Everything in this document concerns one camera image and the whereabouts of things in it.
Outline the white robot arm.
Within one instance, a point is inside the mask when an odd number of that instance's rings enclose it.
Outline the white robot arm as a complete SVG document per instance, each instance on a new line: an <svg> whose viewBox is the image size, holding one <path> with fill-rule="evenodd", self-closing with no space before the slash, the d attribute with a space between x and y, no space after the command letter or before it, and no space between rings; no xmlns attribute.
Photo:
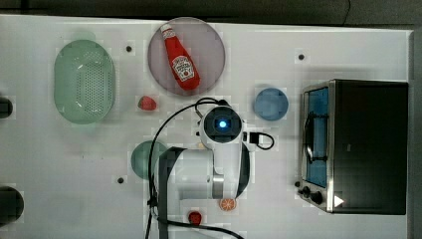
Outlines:
<svg viewBox="0 0 422 239"><path fill-rule="evenodd" d="M251 152L266 135L247 125L224 100L202 98L192 104L211 108L200 114L197 135L201 149L173 146L165 151L149 174L149 207L158 222L159 239L175 239L179 228L196 229L208 236L241 235L211 225L195 225L182 220L180 202L186 199L236 199L246 190L251 177Z"/></svg>

